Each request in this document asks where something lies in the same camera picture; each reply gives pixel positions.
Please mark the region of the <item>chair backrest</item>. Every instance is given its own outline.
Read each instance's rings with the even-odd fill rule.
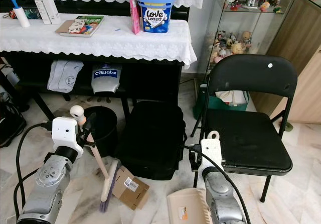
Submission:
[[[282,57],[240,54],[222,59],[211,71],[209,93],[243,90],[293,98],[297,74]]]

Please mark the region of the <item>cardboard box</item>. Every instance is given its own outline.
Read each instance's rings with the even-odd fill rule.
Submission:
[[[137,179],[126,167],[121,166],[117,171],[112,193],[132,210],[142,209],[148,200],[149,186]]]
[[[61,19],[57,10],[57,7],[55,5],[54,0],[42,0],[42,2],[45,5],[46,11],[48,13],[48,16],[50,18],[51,24],[53,25],[60,25]]]
[[[36,6],[39,10],[41,18],[44,21],[44,24],[51,24],[51,21],[49,19],[48,13],[46,11],[45,5],[42,2],[42,0],[35,0],[35,3],[36,3]]]

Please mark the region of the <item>black bucket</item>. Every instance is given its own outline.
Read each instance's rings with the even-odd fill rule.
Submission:
[[[94,106],[84,110],[84,115],[89,117],[96,113],[96,120],[91,131],[101,157],[114,157],[115,148],[118,144],[117,116],[115,112],[107,107]]]

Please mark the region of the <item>dustpan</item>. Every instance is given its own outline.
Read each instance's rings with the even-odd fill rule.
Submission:
[[[167,196],[171,224],[213,224],[204,189],[187,188]]]

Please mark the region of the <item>black folding chair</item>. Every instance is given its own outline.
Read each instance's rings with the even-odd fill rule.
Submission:
[[[265,55],[233,55],[221,60],[212,70],[205,105],[191,136],[201,129],[200,141],[211,130],[220,134],[222,165],[226,172],[267,176],[261,202],[265,201],[272,175],[285,175],[292,161],[282,135],[290,111],[297,74],[284,58]],[[264,113],[208,108],[216,91],[244,90],[287,97],[287,104],[272,120]],[[279,133],[273,122],[282,117]]]

